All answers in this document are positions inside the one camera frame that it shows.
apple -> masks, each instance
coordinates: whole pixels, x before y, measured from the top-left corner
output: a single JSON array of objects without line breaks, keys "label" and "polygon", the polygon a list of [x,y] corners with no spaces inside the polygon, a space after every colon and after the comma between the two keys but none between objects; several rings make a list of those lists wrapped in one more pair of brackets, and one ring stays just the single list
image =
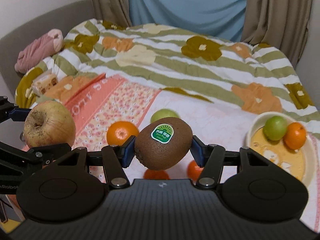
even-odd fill
[{"label": "apple", "polygon": [[69,110],[57,101],[36,105],[28,114],[23,129],[29,148],[68,143],[76,139],[76,124]]},{"label": "apple", "polygon": [[278,141],[287,132],[287,127],[288,124],[286,119],[275,115],[266,121],[263,127],[263,133],[267,139],[271,141]]},{"label": "apple", "polygon": [[160,109],[158,111],[156,111],[152,116],[151,116],[151,119],[150,119],[150,123],[153,123],[159,119],[162,119],[162,118],[165,118],[165,117],[177,117],[177,118],[180,118],[180,116],[173,110],[171,109],[166,109],[166,108],[163,108],[163,109]]}]

screw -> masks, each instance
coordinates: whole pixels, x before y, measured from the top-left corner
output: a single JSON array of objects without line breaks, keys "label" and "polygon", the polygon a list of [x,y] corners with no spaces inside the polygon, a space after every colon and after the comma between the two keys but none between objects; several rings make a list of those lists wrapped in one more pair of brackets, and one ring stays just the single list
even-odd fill
[{"label": "screw", "polygon": [[208,177],[204,177],[204,178],[199,179],[199,183],[202,186],[211,186],[211,185],[214,184],[214,179],[208,178]]},{"label": "screw", "polygon": [[124,178],[114,178],[111,180],[111,184],[115,185],[115,186],[123,186],[127,183],[127,180]]}]

pink floral fabric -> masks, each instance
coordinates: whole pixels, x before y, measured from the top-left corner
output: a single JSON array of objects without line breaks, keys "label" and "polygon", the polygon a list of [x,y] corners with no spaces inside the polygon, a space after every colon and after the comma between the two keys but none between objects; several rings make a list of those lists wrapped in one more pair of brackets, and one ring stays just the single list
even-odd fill
[{"label": "pink floral fabric", "polygon": [[[129,81],[123,82],[79,132],[73,148],[85,146],[88,151],[100,151],[108,145],[106,133],[109,126],[117,121],[129,121],[138,127],[158,93],[157,89]],[[105,183],[102,167],[90,167],[90,173]]]}]

gray sofa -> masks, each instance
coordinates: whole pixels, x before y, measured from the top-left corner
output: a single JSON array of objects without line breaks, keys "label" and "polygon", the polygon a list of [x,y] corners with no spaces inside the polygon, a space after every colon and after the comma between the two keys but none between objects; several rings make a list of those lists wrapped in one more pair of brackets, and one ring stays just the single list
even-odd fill
[{"label": "gray sofa", "polygon": [[90,0],[75,2],[43,14],[13,30],[0,39],[0,74],[14,96],[23,76],[15,72],[18,54],[33,40],[51,29],[60,29],[65,36],[77,24],[94,18]]},{"label": "gray sofa", "polygon": [[[53,28],[62,30],[66,35],[77,24],[94,18],[91,1],[83,0],[41,15],[0,39],[0,95],[7,96],[13,103],[15,90],[22,77],[17,74],[14,64],[18,54],[28,44]],[[0,124],[0,141],[11,146],[22,148],[19,136],[23,131],[23,122],[7,120]]]}]

green fruit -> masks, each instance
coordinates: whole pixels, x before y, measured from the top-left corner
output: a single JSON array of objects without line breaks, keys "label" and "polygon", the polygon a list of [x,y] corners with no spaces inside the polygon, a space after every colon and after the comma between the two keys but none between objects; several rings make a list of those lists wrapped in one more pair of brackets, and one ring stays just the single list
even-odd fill
[{"label": "green fruit", "polygon": [[287,132],[288,123],[281,116],[273,116],[266,121],[263,133],[271,141],[280,140]]},{"label": "green fruit", "polygon": [[150,119],[150,123],[153,123],[153,122],[155,122],[161,118],[165,118],[165,117],[180,118],[180,116],[175,111],[172,111],[170,109],[160,109],[152,115],[152,117]]}]

